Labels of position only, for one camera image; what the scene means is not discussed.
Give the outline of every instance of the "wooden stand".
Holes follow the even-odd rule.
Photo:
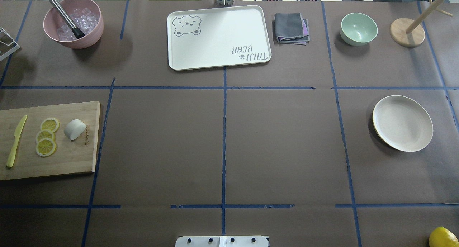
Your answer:
[[[416,47],[423,43],[426,33],[420,23],[433,12],[444,0],[435,0],[416,19],[399,18],[391,24],[391,36],[395,42],[405,47]]]
[[[448,15],[448,16],[450,16],[450,17],[453,17],[453,16],[454,16],[453,14],[451,14],[451,13],[449,13],[449,12],[446,12],[446,11],[444,11],[444,10],[438,9],[438,8],[436,8],[435,10],[438,11],[438,12],[440,12],[440,13],[443,13],[443,14],[445,14],[445,15]]]

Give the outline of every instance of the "light green bowl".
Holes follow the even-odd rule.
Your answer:
[[[347,14],[341,20],[341,37],[352,46],[364,46],[378,35],[374,20],[362,13]]]

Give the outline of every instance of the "pink bowl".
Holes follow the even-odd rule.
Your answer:
[[[99,41],[102,33],[104,31],[104,19],[102,18],[102,12],[100,11],[99,6],[92,0],[63,0],[60,2],[62,8],[70,15],[74,9],[84,9],[88,8],[93,13],[99,14],[99,22],[95,26],[94,30],[83,36],[80,39],[72,41],[61,41],[57,35],[57,29],[64,24],[64,20],[59,15],[57,10],[53,7],[51,8],[43,20],[43,29],[44,32],[57,43],[62,44],[63,46],[72,48],[72,49],[83,49],[89,46],[92,46],[97,41]]]

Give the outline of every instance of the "bowl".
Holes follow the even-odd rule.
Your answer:
[[[80,39],[75,39],[71,41],[61,41],[57,34],[58,28],[60,28],[64,23],[64,20],[59,15],[57,10],[53,7],[48,13],[46,13],[43,20],[43,29],[46,35],[49,36],[52,40],[57,43],[62,44],[63,46],[72,48],[72,49],[83,49],[89,46],[92,46],[97,41],[99,41],[102,33],[104,31],[104,19],[102,18],[102,12],[100,11],[99,6],[92,0],[63,0],[60,2],[62,8],[69,14],[75,9],[84,9],[88,8],[95,15],[99,15],[99,21],[95,26],[94,30],[83,36]]]
[[[404,151],[424,149],[433,137],[429,113],[415,100],[402,95],[381,99],[373,109],[373,126],[389,146]]]
[[[362,13],[347,14],[341,20],[341,37],[352,46],[364,46],[378,35],[378,26],[372,18]]]

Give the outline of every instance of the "lemon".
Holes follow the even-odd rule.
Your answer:
[[[459,242],[448,229],[437,227],[429,237],[429,247],[459,247]]]
[[[53,141],[56,140],[56,136],[54,136],[54,133],[52,133],[49,129],[44,129],[44,130],[39,131],[39,133],[35,137],[35,143],[38,144],[40,139],[44,139],[44,138],[50,138]]]
[[[41,130],[49,129],[51,132],[55,132],[59,128],[59,121],[56,118],[47,118],[41,123],[40,128]]]
[[[50,138],[40,139],[36,146],[36,153],[41,157],[47,157],[56,151],[56,143]]]

